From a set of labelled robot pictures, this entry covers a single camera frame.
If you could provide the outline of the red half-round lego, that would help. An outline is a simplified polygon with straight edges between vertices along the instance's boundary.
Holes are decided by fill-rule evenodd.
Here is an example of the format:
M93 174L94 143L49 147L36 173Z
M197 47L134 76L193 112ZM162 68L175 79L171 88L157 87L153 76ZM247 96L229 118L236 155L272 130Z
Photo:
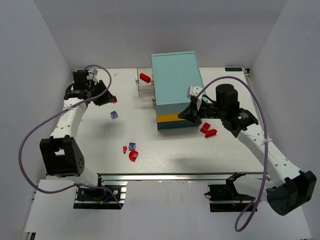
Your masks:
M135 162L137 160L138 155L139 155L138 151L135 151L135 150L130 151L128 155L129 160L132 162Z

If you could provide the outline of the red sloped lego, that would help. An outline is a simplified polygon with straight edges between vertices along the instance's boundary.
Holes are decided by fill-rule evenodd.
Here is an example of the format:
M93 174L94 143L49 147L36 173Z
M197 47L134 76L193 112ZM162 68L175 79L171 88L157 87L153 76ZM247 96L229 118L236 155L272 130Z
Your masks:
M201 129L200 129L200 132L202 132L202 133L205 134L205 133L210 129L210 127L211 127L211 125L210 125L209 123L205 122L205 123L202 125L202 127L201 127Z

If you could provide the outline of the transparent orange-slot drawer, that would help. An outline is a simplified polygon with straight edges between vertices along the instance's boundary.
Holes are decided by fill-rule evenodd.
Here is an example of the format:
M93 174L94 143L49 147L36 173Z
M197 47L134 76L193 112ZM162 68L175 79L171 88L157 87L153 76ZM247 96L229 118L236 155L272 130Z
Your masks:
M137 77L135 79L135 84L137 86L138 96L139 97L154 97L155 88L153 81L153 70L152 68L137 68ZM144 74L147 77L150 77L150 82L146 82L140 78L140 74Z

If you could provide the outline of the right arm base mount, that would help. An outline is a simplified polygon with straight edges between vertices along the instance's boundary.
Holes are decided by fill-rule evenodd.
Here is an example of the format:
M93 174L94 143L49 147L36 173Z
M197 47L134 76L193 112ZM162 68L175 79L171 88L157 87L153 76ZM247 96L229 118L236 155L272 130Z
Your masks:
M209 200L210 212L212 213L240 213L243 210L250 212L253 206L249 203L257 196L256 193L249 195L249 190L242 190L236 184L249 179L257 178L257 172L236 172L228 174L213 174L207 182L207 192L204 197Z

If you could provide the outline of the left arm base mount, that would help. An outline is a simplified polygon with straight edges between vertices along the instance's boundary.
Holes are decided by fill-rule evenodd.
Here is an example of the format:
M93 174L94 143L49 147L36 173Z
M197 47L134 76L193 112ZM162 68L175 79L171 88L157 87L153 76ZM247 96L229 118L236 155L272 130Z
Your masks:
M78 187L76 190L73 208L81 210L120 210L126 199L127 184L125 182L101 180L99 183L104 188L110 189L119 201L106 189L93 189Z

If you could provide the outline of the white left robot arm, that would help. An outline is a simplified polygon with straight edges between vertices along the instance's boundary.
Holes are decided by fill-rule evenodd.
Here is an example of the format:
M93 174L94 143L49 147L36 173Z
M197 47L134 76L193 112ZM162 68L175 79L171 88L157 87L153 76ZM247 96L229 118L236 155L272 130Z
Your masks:
M102 106L117 102L104 82L97 79L97 74L94 68L73 72L73 82L63 98L63 113L50 137L39 144L49 176L95 187L99 184L99 174L85 166L85 157L76 142L78 129L89 103Z

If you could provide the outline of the red transparent rectangular lego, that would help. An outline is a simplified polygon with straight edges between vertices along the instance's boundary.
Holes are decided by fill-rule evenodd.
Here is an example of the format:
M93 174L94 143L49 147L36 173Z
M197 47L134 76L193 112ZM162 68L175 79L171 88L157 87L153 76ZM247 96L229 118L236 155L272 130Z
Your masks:
M144 73L140 73L139 74L139 79L146 82L146 83L150 83L151 82L151 77L144 74Z

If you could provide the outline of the red curved lego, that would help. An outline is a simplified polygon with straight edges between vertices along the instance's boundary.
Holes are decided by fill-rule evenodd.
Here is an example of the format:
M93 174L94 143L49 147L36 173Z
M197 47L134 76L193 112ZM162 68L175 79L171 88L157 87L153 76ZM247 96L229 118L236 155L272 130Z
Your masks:
M217 134L217 132L218 131L216 129L214 129L214 128L213 129L209 129L205 133L205 138L213 137L213 136L215 136Z

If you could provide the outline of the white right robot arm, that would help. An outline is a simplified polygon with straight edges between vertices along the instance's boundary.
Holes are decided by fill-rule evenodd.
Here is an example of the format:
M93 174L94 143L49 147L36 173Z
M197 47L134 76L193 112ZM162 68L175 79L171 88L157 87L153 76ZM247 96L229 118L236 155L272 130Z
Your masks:
M202 88L190 86L187 90L189 106L178 118L199 126L203 119L219 119L225 129L243 143L260 161L267 162L267 173L273 186L266 189L266 201L279 215L285 216L311 200L317 178L312 171L302 171L270 141L257 118L240 107L238 92L231 84L215 88L216 100L205 102Z

